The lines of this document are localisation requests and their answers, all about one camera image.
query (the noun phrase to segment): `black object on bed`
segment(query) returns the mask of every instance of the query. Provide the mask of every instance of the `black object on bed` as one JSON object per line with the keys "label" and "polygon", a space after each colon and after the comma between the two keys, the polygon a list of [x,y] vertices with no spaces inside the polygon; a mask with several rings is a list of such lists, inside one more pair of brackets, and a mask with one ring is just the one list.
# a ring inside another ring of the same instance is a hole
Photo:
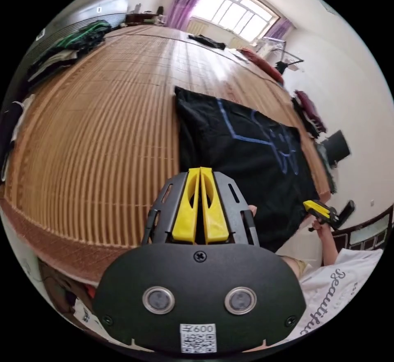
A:
{"label": "black object on bed", "polygon": [[319,199],[297,128],[248,107],[175,87],[180,170],[210,167],[233,178],[249,205],[260,245],[276,252]]}
{"label": "black object on bed", "polygon": [[218,48],[220,50],[224,50],[226,48],[226,45],[224,43],[218,43],[212,39],[210,39],[209,37],[203,36],[203,35],[189,35],[188,36],[189,39],[193,39],[201,44],[205,44],[208,47],[212,47],[212,48]]}

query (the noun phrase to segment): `window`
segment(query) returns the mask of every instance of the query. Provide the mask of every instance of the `window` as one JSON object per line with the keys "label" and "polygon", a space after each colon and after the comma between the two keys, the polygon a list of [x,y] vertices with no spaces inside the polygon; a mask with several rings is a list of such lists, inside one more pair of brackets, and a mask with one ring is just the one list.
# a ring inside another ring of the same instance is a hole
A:
{"label": "window", "polygon": [[258,0],[200,0],[192,12],[253,43],[279,17]]}

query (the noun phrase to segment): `white shirt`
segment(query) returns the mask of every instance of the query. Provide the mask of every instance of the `white shirt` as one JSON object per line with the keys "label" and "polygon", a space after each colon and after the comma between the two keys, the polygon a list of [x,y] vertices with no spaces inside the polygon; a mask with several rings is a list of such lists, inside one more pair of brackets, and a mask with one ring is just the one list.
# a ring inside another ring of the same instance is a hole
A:
{"label": "white shirt", "polygon": [[342,249],[335,264],[313,269],[300,278],[307,308],[282,344],[305,335],[335,317],[357,294],[374,270],[383,250]]}

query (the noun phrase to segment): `hand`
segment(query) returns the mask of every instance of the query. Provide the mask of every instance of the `hand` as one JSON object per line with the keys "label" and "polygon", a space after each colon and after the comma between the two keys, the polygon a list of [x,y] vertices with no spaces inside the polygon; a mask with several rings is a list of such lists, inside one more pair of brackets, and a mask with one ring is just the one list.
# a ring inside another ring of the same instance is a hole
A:
{"label": "hand", "polygon": [[313,221],[312,228],[316,229],[320,238],[325,237],[326,235],[331,235],[331,227],[328,224],[321,224],[318,219]]}
{"label": "hand", "polygon": [[249,210],[252,212],[253,217],[256,215],[256,211],[257,211],[257,207],[256,206],[252,206],[252,205],[248,205]]}

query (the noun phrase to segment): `black chair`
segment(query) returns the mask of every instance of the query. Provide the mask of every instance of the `black chair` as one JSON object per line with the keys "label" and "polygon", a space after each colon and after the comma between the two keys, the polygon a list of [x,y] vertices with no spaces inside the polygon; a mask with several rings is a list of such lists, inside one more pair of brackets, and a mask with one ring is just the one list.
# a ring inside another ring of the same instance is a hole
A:
{"label": "black chair", "polygon": [[342,131],[337,131],[321,142],[327,151],[328,163],[333,168],[351,152]]}

